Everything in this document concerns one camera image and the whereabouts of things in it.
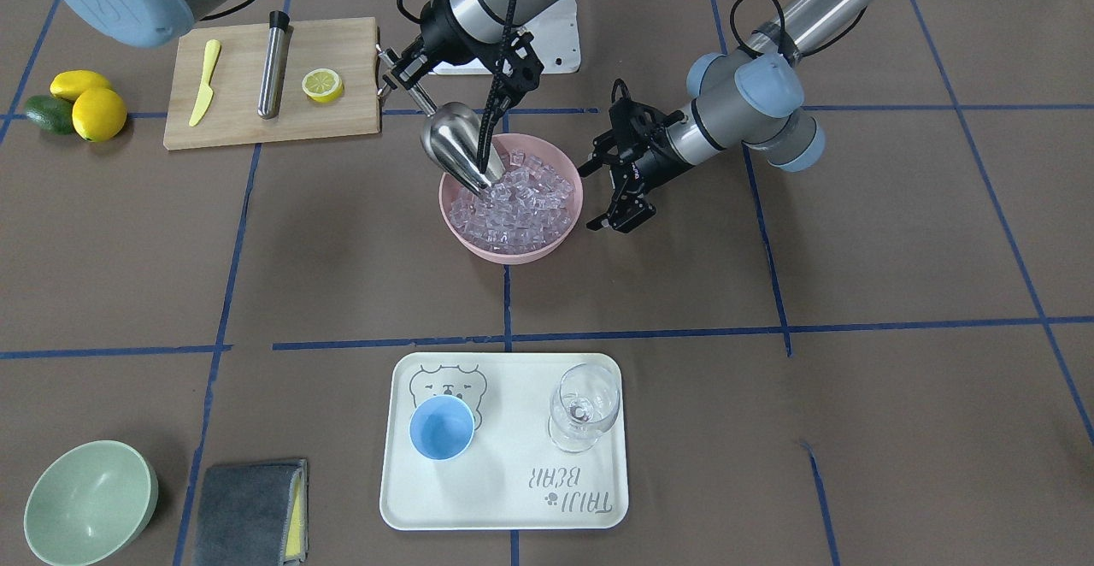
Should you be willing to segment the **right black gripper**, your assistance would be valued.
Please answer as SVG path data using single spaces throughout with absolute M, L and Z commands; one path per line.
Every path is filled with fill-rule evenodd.
M 419 111 L 414 88 L 426 73 L 439 63 L 464 66 L 478 60 L 489 72 L 500 72 L 497 93 L 504 109 L 512 108 L 540 84 L 544 63 L 532 47 L 533 39 L 524 28 L 509 28 L 494 43 L 482 43 L 462 28 L 450 0 L 431 0 L 423 8 L 421 35 L 403 53 L 376 44 L 379 59 L 387 68 L 379 73 L 379 106 L 387 107 L 394 99 L 399 106 Z

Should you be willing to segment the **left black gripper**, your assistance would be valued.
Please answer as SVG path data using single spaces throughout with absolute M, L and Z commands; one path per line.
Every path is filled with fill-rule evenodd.
M 578 168 L 582 178 L 601 168 L 612 173 L 610 200 L 585 227 L 590 231 L 610 228 L 630 233 L 657 213 L 644 194 L 694 168 L 677 153 L 668 132 L 687 117 L 679 109 L 665 114 L 636 101 L 626 82 L 617 79 L 612 86 L 609 122 L 610 129 L 594 138 L 587 161 Z

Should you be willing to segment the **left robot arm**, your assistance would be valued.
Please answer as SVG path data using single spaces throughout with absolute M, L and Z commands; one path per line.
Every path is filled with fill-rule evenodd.
M 656 207 L 649 193 L 733 148 L 798 172 L 816 164 L 826 146 L 821 123 L 803 109 L 798 63 L 848 35 L 874 0 L 793 0 L 728 53 L 700 56 L 687 76 L 689 102 L 672 113 L 640 103 L 615 80 L 610 129 L 594 138 L 579 176 L 610 172 L 607 209 L 592 231 L 629 233 Z

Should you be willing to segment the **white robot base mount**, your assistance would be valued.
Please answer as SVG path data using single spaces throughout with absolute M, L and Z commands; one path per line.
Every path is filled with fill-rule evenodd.
M 575 73 L 582 63 L 577 0 L 559 0 L 523 26 L 546 74 Z

